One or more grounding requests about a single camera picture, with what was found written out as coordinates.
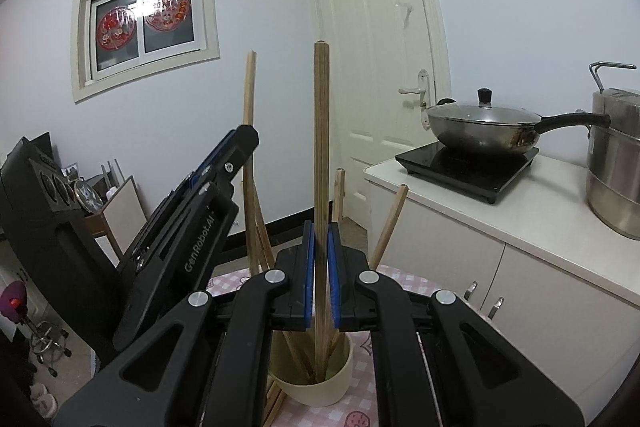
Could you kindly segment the tall wooden chopstick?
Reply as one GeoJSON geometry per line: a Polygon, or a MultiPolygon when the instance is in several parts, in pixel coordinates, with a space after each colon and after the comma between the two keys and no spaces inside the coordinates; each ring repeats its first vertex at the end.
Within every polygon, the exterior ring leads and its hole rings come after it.
{"type": "Polygon", "coordinates": [[[256,199],[253,170],[253,152],[257,147],[254,124],[255,78],[257,53],[250,51],[246,58],[244,80],[243,124],[247,131],[247,160],[243,166],[243,202],[246,233],[246,249],[250,275],[257,275],[262,266],[262,247],[260,247],[256,225],[256,199]]]}

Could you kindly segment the white kitchen cabinet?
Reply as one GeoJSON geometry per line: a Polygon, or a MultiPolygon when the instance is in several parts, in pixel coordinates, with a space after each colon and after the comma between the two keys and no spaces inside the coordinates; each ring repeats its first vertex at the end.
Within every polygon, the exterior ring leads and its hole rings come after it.
{"type": "Polygon", "coordinates": [[[539,156],[494,205],[409,176],[364,174],[376,241],[409,194],[384,265],[465,297],[595,418],[639,354],[639,245],[586,203],[586,170],[539,156]]]}

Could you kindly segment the cream chopstick holder cup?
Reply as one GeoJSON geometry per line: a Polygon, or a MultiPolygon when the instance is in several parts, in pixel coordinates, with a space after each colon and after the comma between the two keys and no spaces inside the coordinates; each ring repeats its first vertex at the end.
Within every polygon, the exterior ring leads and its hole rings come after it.
{"type": "Polygon", "coordinates": [[[313,356],[310,332],[274,332],[269,376],[289,398],[310,407],[328,407],[340,401],[349,387],[354,370],[352,340],[345,334],[338,335],[322,381],[314,373],[313,356]]]}

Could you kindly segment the dark side table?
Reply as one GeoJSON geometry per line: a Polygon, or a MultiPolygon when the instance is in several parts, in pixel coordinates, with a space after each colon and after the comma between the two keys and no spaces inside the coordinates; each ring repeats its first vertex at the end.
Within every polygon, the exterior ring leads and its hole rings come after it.
{"type": "Polygon", "coordinates": [[[145,226],[146,214],[134,178],[124,179],[118,162],[114,164],[114,178],[111,177],[113,170],[102,168],[102,176],[95,184],[79,176],[76,164],[63,168],[62,173],[85,213],[90,234],[107,259],[118,265],[145,226]]]}

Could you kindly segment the pink checkered tablecloth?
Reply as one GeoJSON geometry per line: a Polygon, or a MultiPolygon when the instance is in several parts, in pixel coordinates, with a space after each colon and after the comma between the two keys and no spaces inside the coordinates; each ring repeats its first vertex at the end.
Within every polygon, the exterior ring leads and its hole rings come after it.
{"type": "MultiPolygon", "coordinates": [[[[381,265],[378,271],[394,279],[407,291],[420,295],[431,296],[442,287],[424,277],[388,265],[381,265]]],[[[224,295],[239,289],[249,277],[248,268],[219,274],[209,280],[207,291],[213,296],[224,295]]],[[[352,340],[354,369],[346,395],[341,401],[328,407],[307,407],[288,398],[284,400],[271,426],[378,426],[370,334],[348,335],[352,340]]]]}

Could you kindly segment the wooden chopstick in cup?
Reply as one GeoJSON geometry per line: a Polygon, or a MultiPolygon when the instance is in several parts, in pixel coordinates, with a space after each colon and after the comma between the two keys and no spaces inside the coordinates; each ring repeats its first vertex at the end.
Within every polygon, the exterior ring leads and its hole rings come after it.
{"type": "Polygon", "coordinates": [[[344,168],[337,168],[334,179],[334,193],[331,220],[340,223],[343,219],[344,197],[345,197],[345,176],[344,168]]]}

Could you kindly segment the stool with chrome base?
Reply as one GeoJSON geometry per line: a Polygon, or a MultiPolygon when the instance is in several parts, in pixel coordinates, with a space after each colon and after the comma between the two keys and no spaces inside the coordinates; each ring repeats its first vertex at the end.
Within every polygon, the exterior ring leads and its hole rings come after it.
{"type": "Polygon", "coordinates": [[[28,294],[22,281],[9,283],[1,293],[1,314],[16,325],[29,329],[29,349],[37,362],[53,377],[58,377],[54,365],[60,358],[70,358],[73,353],[67,347],[70,333],[61,325],[50,321],[35,323],[28,315],[28,294]]]}

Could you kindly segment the black induction cooktop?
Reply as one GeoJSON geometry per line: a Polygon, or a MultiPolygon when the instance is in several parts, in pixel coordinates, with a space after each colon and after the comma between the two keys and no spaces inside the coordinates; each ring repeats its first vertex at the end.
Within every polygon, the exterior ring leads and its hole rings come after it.
{"type": "Polygon", "coordinates": [[[395,159],[409,176],[494,205],[538,153],[538,147],[521,154],[480,153],[434,142],[398,154],[395,159]]]}

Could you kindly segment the steel wok with lid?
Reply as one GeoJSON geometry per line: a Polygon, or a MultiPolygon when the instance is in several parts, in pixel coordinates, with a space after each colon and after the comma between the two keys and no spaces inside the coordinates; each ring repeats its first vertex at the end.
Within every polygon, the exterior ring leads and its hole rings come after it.
{"type": "Polygon", "coordinates": [[[611,117],[598,113],[567,113],[541,116],[525,109],[492,104],[492,92],[477,90],[475,104],[443,98],[426,110],[436,139],[446,147],[480,153],[524,154],[546,132],[567,127],[611,126],[611,117]]]}

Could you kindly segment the window with red decorations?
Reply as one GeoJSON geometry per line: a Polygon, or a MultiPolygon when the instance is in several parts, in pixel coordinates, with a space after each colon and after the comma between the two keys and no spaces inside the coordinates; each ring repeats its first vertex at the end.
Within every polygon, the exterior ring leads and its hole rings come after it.
{"type": "Polygon", "coordinates": [[[75,103],[219,57],[215,0],[74,0],[75,103]]]}

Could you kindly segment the stainless steel steamer pot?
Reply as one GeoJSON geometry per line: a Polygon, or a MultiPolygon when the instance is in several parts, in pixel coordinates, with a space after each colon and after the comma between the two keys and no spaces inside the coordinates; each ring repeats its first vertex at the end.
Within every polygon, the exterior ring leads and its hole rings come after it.
{"type": "Polygon", "coordinates": [[[592,110],[610,117],[611,124],[589,130],[587,202],[592,212],[612,230],[628,239],[638,239],[639,93],[604,87],[599,76],[602,67],[634,69],[636,66],[607,61],[589,65],[598,87],[592,96],[592,110]]]}

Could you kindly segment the white panel door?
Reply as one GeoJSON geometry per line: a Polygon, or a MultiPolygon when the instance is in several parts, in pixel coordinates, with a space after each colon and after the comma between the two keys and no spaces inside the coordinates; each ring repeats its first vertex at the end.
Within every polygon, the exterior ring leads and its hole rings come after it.
{"type": "Polygon", "coordinates": [[[346,171],[344,213],[367,227],[364,170],[432,143],[416,96],[398,93],[430,76],[434,104],[450,93],[446,42],[437,0],[317,0],[322,40],[331,54],[335,162],[346,171]]]}

